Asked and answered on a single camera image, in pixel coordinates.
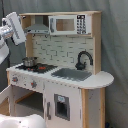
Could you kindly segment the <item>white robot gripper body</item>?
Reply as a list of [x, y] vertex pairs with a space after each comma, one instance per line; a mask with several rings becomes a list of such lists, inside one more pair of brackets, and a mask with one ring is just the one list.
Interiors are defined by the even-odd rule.
[[6, 26], [6, 38], [12, 37], [16, 45], [26, 41], [26, 36], [16, 12], [12, 12], [6, 16]]

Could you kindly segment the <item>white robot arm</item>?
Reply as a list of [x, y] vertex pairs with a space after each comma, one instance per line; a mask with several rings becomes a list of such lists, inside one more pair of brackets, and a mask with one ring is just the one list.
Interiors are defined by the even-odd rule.
[[[5, 42], [8, 38], [13, 38], [16, 45], [26, 41], [26, 35], [16, 12], [12, 12], [2, 19], [2, 25], [0, 26], [0, 64], [9, 54], [9, 48]], [[46, 128], [46, 124], [45, 120], [37, 114], [25, 117], [0, 114], [0, 128]]]

